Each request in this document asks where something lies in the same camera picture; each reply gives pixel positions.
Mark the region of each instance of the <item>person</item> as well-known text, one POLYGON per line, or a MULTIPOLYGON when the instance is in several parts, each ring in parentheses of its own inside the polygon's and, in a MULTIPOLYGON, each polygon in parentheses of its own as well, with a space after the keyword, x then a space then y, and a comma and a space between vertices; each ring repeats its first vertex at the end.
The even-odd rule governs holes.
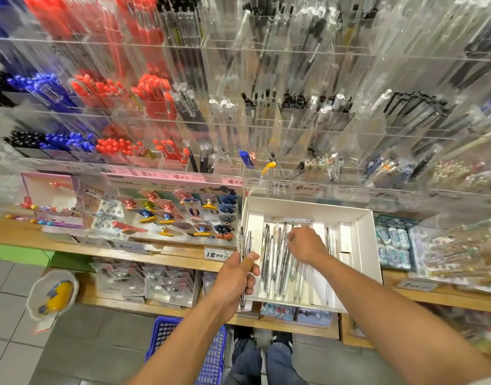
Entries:
MULTIPOLYGON (((372 346, 410 385, 491 385, 491 362, 440 318, 331 257, 312 228, 294 228, 288 239, 293 256, 326 278, 372 346)), ((128 385, 193 384, 219 327, 237 311, 242 292, 253 292, 258 258, 254 252, 243 263, 236 252, 229 257, 210 293, 128 385)), ((270 385, 306 383, 292 367, 289 335, 275 333, 267 351, 270 385)), ((254 338, 243 330, 235 336, 233 367, 223 384, 260 384, 262 361, 254 338)))

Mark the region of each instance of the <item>white bowl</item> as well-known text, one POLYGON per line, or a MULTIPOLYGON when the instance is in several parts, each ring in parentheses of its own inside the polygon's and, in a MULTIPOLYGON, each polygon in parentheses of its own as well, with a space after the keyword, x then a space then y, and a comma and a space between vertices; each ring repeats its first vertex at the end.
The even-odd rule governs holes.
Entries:
POLYGON ((44 315, 38 313, 38 308, 47 302, 47 293, 62 281, 72 282, 73 289, 69 304, 59 311, 57 316, 60 316, 74 304, 79 290, 78 280, 68 270, 52 270, 33 284, 28 300, 26 301, 26 308, 28 308, 28 312, 34 320, 41 321, 43 319, 44 315))

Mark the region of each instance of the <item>floor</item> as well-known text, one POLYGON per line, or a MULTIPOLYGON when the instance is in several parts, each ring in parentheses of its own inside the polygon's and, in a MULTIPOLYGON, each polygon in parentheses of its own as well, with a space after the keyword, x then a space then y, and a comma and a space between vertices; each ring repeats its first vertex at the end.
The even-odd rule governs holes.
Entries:
MULTIPOLYGON (((43 268, 0 261, 0 385, 122 385, 144 363, 154 317, 76 304, 53 330, 31 335, 26 296, 43 268)), ((232 334, 226 346, 231 365, 232 334)), ((255 329, 260 347, 270 331, 255 329)), ((319 385, 404 385, 377 352, 294 335, 294 367, 319 385)), ((267 383, 265 367, 262 370, 267 383)))

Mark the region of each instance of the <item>leg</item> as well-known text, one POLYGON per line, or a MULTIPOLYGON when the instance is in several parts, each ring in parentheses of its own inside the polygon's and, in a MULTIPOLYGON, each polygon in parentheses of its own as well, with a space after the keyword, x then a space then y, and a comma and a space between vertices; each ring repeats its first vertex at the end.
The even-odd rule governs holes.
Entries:
POLYGON ((235 350, 231 359, 233 367, 222 385, 261 385, 263 360, 252 333, 251 327, 235 327, 235 350))
POLYGON ((267 351, 268 385, 307 385, 292 365, 292 334, 274 331, 273 335, 267 351))

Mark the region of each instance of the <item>shoe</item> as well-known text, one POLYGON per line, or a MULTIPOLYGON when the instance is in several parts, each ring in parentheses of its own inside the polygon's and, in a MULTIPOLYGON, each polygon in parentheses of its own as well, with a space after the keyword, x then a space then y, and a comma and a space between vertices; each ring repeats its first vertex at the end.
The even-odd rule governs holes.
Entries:
POLYGON ((236 342, 242 339, 250 339, 256 344, 256 338, 254 337, 254 330, 252 327, 245 327, 242 325, 235 325, 233 330, 233 339, 236 342))
POLYGON ((292 337, 291 332, 272 331, 271 344, 272 343, 283 343, 284 345, 288 346, 291 353, 293 353, 293 351, 292 351, 293 340, 294 339, 292 337))

